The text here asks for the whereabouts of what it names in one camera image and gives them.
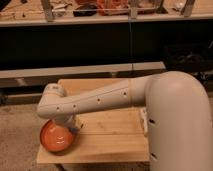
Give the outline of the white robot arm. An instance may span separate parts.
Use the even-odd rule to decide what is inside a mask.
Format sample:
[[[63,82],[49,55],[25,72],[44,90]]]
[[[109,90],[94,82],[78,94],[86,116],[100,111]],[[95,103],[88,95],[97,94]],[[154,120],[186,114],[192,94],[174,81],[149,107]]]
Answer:
[[[38,115],[65,126],[78,114],[144,106],[148,119],[150,171],[213,171],[213,115],[203,85],[169,71],[129,78],[74,96],[52,83]]]

